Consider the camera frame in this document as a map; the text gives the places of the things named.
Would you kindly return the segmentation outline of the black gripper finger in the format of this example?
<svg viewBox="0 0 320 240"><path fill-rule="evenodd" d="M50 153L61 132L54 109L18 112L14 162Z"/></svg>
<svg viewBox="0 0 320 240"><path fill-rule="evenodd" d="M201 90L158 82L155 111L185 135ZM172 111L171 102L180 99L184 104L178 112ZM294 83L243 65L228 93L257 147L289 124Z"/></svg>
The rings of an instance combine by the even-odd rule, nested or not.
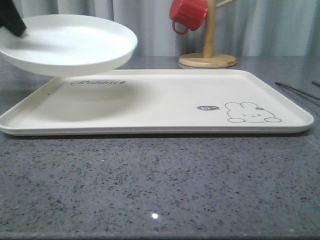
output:
<svg viewBox="0 0 320 240"><path fill-rule="evenodd" d="M12 0L0 1L0 26L21 37L27 27Z"/></svg>

